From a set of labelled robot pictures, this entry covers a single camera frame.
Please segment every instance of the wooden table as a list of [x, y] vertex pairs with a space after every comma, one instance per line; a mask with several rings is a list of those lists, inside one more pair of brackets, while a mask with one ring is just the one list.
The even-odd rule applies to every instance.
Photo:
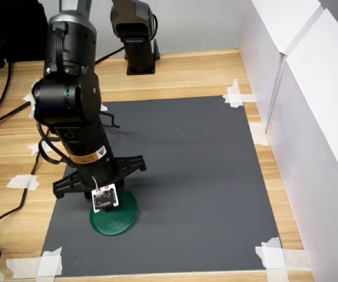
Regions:
[[[0, 69], [0, 95], [5, 86], [8, 68]], [[42, 62], [16, 63], [8, 95], [0, 116], [23, 103], [35, 79], [41, 78]], [[220, 96], [238, 79], [240, 90], [251, 93], [238, 50], [176, 53], [162, 55], [155, 75], [127, 76], [123, 58], [110, 58], [96, 67], [102, 101]], [[249, 122], [260, 122], [255, 104], [245, 104]], [[6, 188], [16, 174], [29, 174], [35, 156], [27, 145], [40, 140], [35, 121], [28, 119], [30, 108], [0, 124], [0, 215], [18, 206], [21, 189]], [[283, 188], [270, 146], [255, 146], [262, 168], [277, 227], [286, 249], [303, 249], [295, 220]], [[6, 259], [38, 257], [55, 204], [52, 182], [63, 176], [65, 165], [40, 161], [37, 177], [39, 187], [29, 191], [25, 206], [0, 221], [0, 248], [3, 251], [1, 270], [12, 277]], [[289, 273], [290, 281], [312, 281], [310, 272]], [[57, 278], [71, 281], [72, 278]], [[227, 273], [192, 273], [171, 275], [138, 275], [120, 277], [80, 278], [79, 281], [267, 281], [265, 271]]]

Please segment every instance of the orange warning label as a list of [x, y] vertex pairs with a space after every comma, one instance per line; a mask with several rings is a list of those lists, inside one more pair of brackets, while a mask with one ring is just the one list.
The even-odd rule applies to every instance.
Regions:
[[105, 146], [102, 146], [100, 149], [95, 151], [94, 153], [91, 153], [89, 155], [85, 156], [74, 156], [71, 154], [69, 155], [69, 158], [73, 160], [75, 163], [85, 164], [85, 163], [93, 163], [102, 158], [104, 155], [106, 155], [106, 148]]

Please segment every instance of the white panel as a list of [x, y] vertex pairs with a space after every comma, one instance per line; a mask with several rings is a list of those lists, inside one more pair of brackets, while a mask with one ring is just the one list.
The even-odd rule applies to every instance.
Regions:
[[320, 7], [318, 0], [252, 0], [252, 2], [282, 53], [286, 53], [286, 48]]
[[338, 163], [286, 63], [269, 140], [314, 280], [338, 282]]
[[287, 62], [338, 161], [338, 23], [328, 10]]
[[240, 56], [265, 125], [283, 55], [277, 50], [251, 0], [239, 2], [239, 25]]

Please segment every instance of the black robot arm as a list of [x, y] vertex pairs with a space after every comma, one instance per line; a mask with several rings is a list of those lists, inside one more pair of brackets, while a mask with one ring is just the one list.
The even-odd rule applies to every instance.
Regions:
[[[96, 29], [89, 21], [90, 8], [91, 0], [60, 1], [60, 13], [49, 21], [43, 78], [32, 90], [42, 138], [77, 168], [53, 184], [57, 198], [84, 192], [90, 200], [94, 179], [99, 187], [115, 184], [118, 189], [126, 176], [146, 170], [142, 156], [114, 157], [102, 126], [101, 92], [94, 72]], [[68, 156], [43, 134], [41, 125], [58, 135]]]

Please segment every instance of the green disc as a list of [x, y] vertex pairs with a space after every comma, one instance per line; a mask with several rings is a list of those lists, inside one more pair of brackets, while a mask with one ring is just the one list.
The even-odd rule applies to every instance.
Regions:
[[105, 236], [122, 234], [130, 228], [138, 216], [138, 203], [131, 192], [124, 191], [118, 194], [119, 206], [111, 211], [100, 210], [94, 213], [91, 208], [90, 220], [92, 227]]

